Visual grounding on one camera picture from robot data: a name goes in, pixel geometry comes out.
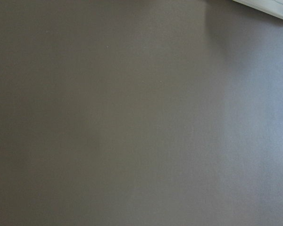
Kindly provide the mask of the cream rabbit print tray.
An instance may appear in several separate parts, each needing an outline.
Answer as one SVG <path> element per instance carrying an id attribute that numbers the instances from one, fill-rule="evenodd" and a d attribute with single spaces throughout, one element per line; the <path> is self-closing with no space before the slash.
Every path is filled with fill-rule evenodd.
<path id="1" fill-rule="evenodd" d="M 283 0 L 234 0 L 283 20 Z"/>

